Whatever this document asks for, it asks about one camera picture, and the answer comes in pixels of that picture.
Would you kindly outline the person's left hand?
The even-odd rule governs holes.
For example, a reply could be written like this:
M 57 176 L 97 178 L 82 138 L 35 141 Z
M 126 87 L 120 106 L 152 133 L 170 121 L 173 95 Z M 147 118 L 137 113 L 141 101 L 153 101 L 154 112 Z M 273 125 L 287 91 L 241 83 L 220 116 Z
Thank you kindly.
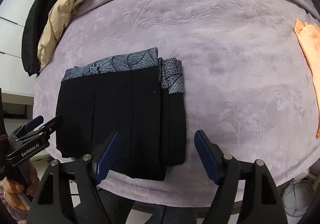
M 38 178 L 37 170 L 34 168 L 34 166 L 31 163 L 30 163 L 30 180 L 31 180 L 31 183 L 27 188 L 26 194 L 29 196 L 34 196 L 39 186 L 40 180 Z M 30 207 L 27 207 L 18 197 L 18 194 L 24 191 L 24 186 L 22 186 L 16 181 L 4 178 L 3 189 L 5 191 L 7 201 L 14 208 L 17 208 L 22 211 L 30 209 Z

